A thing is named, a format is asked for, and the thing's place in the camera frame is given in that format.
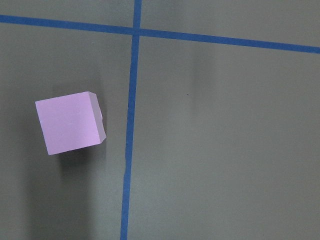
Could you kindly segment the pink foam block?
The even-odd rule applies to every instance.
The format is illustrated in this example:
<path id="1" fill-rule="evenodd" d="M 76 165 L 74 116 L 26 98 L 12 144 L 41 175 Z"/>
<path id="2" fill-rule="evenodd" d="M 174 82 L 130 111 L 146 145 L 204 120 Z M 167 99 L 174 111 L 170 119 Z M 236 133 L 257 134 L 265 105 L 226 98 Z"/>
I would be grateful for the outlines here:
<path id="1" fill-rule="evenodd" d="M 106 139 L 97 95 L 90 91 L 35 102 L 49 155 L 101 144 Z"/>

